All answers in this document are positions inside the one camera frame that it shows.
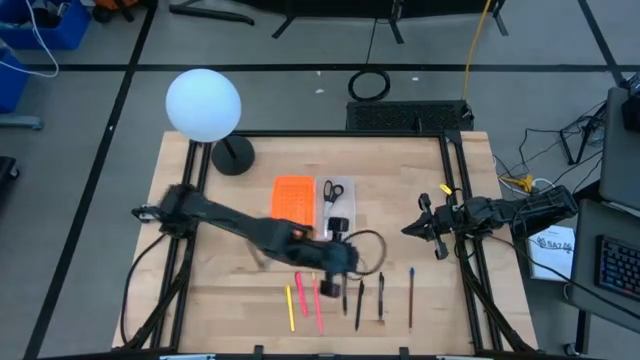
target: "wooden table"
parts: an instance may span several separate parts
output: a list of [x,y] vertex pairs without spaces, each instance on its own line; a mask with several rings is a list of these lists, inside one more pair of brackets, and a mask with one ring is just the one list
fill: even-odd
[[[313,309],[309,269],[272,263],[260,272],[245,241],[210,225],[198,230],[195,260],[180,343],[181,352],[250,353],[254,345],[267,353],[397,354],[401,346],[412,354],[471,354],[471,335],[453,238],[445,236],[450,256],[435,259],[432,243],[402,235],[400,229],[419,216],[418,195],[427,192],[433,206],[444,203],[439,185],[444,172],[437,139],[430,138],[251,138],[256,162],[246,173],[227,177],[211,167],[205,194],[213,201],[256,217],[270,213],[274,178],[278,175],[344,175],[356,184],[357,227],[380,232],[388,244],[382,268],[386,278],[385,315],[377,316],[378,276],[365,278],[360,330],[354,330],[357,282],[349,283],[349,313],[342,315],[340,299],[322,298],[325,335],[316,329],[313,311],[303,318],[295,294],[296,332],[289,330],[284,286],[295,290],[294,271],[303,271],[306,297]],[[491,149],[486,133],[463,133],[464,150],[474,196],[499,198]],[[157,203],[170,184],[179,183],[188,142],[175,132],[165,133],[149,202]],[[453,147],[449,149],[456,176]],[[193,182],[197,177],[195,171]],[[142,225],[136,256],[158,237],[158,225]],[[496,232],[511,239],[508,227]],[[133,276],[126,313],[131,336],[156,305],[169,241],[151,251]],[[376,241],[356,244],[375,261]],[[518,262],[512,248],[484,241],[493,295],[523,339],[537,346]],[[409,268],[416,269],[414,325],[408,328]],[[490,348],[482,306],[478,307],[484,347]],[[163,344],[173,309],[167,314]],[[114,345],[120,345],[116,335]]]

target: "black lamp stand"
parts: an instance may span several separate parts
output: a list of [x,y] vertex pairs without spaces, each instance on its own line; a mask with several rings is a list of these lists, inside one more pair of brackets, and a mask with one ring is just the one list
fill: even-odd
[[211,162],[224,175],[244,173],[253,165],[255,158],[253,145],[242,136],[227,136],[211,150]]

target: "white paper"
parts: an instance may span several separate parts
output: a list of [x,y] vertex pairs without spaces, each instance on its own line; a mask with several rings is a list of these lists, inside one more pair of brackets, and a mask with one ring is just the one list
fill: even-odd
[[[575,242],[572,228],[553,225],[531,236],[527,241],[527,248],[533,260],[570,278]],[[564,281],[558,275],[531,262],[530,266],[533,279]]]

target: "blue bin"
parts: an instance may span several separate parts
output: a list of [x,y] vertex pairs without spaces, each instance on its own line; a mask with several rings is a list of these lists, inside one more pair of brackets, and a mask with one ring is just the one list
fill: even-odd
[[[72,50],[80,46],[87,32],[91,16],[80,0],[51,0],[56,6],[69,3],[60,24],[55,29],[38,28],[42,40],[50,50]],[[0,22],[17,23],[29,18],[25,0],[0,0]],[[33,30],[29,28],[0,29],[0,39],[14,49],[42,49]]]
[[[20,69],[24,68],[7,48],[0,47],[0,61]],[[0,65],[0,114],[16,110],[28,78],[28,74]]]

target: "yellow pencil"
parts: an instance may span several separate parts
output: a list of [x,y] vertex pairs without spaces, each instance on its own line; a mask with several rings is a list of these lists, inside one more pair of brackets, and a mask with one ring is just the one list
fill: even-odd
[[289,305],[289,324],[291,325],[291,332],[296,331],[296,323],[293,321],[293,302],[291,302],[291,284],[287,284],[285,288],[287,294],[287,305]]

